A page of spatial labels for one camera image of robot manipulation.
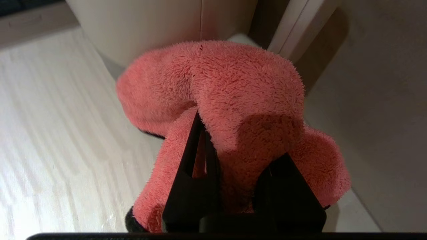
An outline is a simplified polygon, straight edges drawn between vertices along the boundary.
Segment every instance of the white panel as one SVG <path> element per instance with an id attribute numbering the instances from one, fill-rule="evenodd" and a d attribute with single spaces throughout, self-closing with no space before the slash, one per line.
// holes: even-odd
<path id="1" fill-rule="evenodd" d="M 326 210 L 323 232 L 381 232 L 353 189 Z"/>
<path id="2" fill-rule="evenodd" d="M 140 54 L 200 39 L 200 0 L 67 0 L 95 47 L 121 66 Z"/>
<path id="3" fill-rule="evenodd" d="M 297 61 L 338 3 L 339 0 L 290 0 L 268 50 Z"/>
<path id="4" fill-rule="evenodd" d="M 202 0 L 202 39 L 248 33 L 257 0 Z"/>
<path id="5" fill-rule="evenodd" d="M 242 33 L 237 33 L 231 36 L 229 39 L 227 39 L 227 41 L 246 44 L 254 47 L 260 47 L 256 42 L 254 42 L 252 39 L 250 39 L 248 36 Z"/>

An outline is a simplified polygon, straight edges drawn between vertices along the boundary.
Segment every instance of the wood grain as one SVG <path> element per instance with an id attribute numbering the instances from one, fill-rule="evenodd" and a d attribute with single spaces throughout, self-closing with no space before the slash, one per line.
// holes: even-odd
<path id="1" fill-rule="evenodd" d="M 81 28 L 0 51 L 0 238 L 125 231 L 162 140 L 125 117 Z"/>

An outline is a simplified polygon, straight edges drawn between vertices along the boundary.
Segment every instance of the fuzzy pink fabric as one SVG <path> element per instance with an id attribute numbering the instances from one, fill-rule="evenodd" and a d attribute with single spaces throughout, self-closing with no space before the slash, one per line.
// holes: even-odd
<path id="1" fill-rule="evenodd" d="M 303 84 L 278 55 L 224 41 L 181 43 L 138 58 L 119 79 L 117 93 L 135 126 L 166 136 L 133 210 L 150 232 L 161 231 L 197 111 L 218 154 L 226 211 L 246 209 L 261 171 L 286 152 L 322 205 L 350 187 L 333 140 L 303 126 Z"/>

